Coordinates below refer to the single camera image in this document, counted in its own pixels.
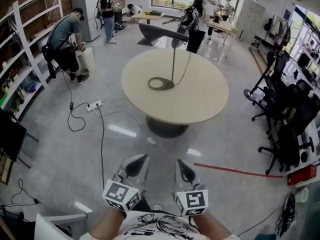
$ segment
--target extension cord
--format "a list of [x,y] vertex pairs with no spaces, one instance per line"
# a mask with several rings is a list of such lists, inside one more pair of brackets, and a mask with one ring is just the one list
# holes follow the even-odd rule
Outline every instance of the extension cord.
[[92,103],[90,106],[87,106],[86,110],[88,110],[88,112],[90,112],[90,111],[93,111],[101,106],[102,106],[102,102],[101,102],[101,100],[98,100],[98,101]]

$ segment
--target black cap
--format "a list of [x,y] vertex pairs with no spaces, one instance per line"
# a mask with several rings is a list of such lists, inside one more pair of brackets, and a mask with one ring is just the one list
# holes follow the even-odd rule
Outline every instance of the black cap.
[[83,21],[83,20],[85,19],[85,17],[84,17],[84,10],[82,10],[82,8],[77,7],[77,8],[74,8],[73,11],[74,11],[74,12],[81,13],[80,21]]

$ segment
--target white wall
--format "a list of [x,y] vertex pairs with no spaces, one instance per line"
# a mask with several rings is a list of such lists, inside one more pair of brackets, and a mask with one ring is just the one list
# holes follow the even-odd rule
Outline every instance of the white wall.
[[[290,15],[290,19],[289,19],[289,24],[290,21],[292,19],[293,13],[295,11],[295,5],[292,4],[289,1],[286,0],[252,0],[256,3],[258,3],[259,5],[265,7],[265,12],[261,17],[261,27],[260,29],[257,31],[256,36],[260,37],[261,39],[265,39],[266,37],[266,31],[264,30],[263,26],[268,23],[268,19],[272,18],[274,15],[279,16],[281,19],[284,18],[285,12],[286,10],[288,10],[291,15]],[[238,9],[237,11],[241,10],[242,4],[243,4],[244,0],[240,0],[239,4],[238,4]],[[266,41],[270,44],[273,44],[275,41],[273,39],[271,39],[270,37],[266,38]]]

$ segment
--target red tape on floor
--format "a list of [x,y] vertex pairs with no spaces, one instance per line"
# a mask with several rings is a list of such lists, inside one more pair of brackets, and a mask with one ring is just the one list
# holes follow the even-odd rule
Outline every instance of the red tape on floor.
[[283,178],[283,176],[252,173],[252,172],[246,172],[246,171],[241,171],[241,170],[234,170],[234,169],[229,169],[229,168],[224,168],[224,167],[218,167],[218,166],[213,166],[213,165],[206,165],[206,164],[197,163],[197,162],[195,162],[193,165],[194,165],[194,166],[199,166],[199,167],[204,167],[204,168],[216,169],[216,170],[220,170],[220,171],[237,173],[237,174],[244,174],[244,175],[251,175],[251,176],[259,176],[259,177],[265,177],[265,178],[277,178],[277,179],[282,179],[282,178]]

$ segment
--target tile floor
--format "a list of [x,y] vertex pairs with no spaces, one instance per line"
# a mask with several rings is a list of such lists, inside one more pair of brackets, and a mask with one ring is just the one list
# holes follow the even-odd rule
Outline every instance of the tile floor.
[[[161,21],[151,24],[162,26]],[[165,28],[176,30],[177,23]],[[121,83],[125,65],[134,56],[149,49],[169,47],[170,38],[161,38],[157,47],[138,45],[142,38],[138,25],[116,36],[118,44],[104,42],[104,34],[88,47],[93,48],[96,72],[81,86],[70,83],[75,105],[101,100],[110,87]],[[235,41],[228,58],[223,53],[223,40],[213,37],[210,43],[204,41],[198,54],[211,61],[222,72],[229,87],[229,99],[224,110],[213,119],[191,125],[179,138],[163,139],[154,135],[147,127],[145,115],[133,107],[125,97],[121,86],[112,89],[103,102],[102,113],[128,110],[142,126],[128,113],[115,113],[104,117],[103,141],[104,178],[110,179],[120,162],[137,154],[149,154],[151,164],[146,182],[147,201],[152,206],[162,204],[164,210],[178,214],[178,208],[171,198],[174,180],[174,162],[185,159],[206,165],[226,167],[246,172],[264,174],[271,161],[270,155],[258,153],[259,146],[268,146],[266,120],[263,117],[251,122],[251,117],[260,110],[252,106],[243,95],[260,77],[259,70],[248,47]],[[78,201],[93,210],[85,223],[74,230],[77,239],[87,228],[91,228],[107,209],[102,199],[101,169],[101,118],[79,107],[75,116],[82,116],[86,126],[72,132],[68,128],[70,92],[63,75],[49,83],[50,89],[40,91],[23,115],[22,123],[38,136],[40,142],[27,141],[24,149],[30,158],[23,158],[32,164],[27,169],[15,163],[8,186],[0,184],[0,198],[6,203],[19,191],[18,179],[22,178],[28,193],[39,199],[38,209],[44,216],[78,213],[74,205]],[[135,137],[121,134],[108,128],[110,125],[136,133]],[[71,119],[70,126],[83,126],[78,119]],[[190,149],[198,155],[188,153]],[[209,209],[217,218],[239,234],[263,220],[273,210],[283,205],[290,189],[285,179],[272,179],[237,174],[200,167],[203,180],[209,190]],[[271,174],[278,175],[277,166]],[[20,204],[31,200],[21,194],[16,197]],[[34,206],[25,206],[31,210]],[[241,239],[254,239],[258,232],[273,232],[278,213],[262,225],[243,234]]]

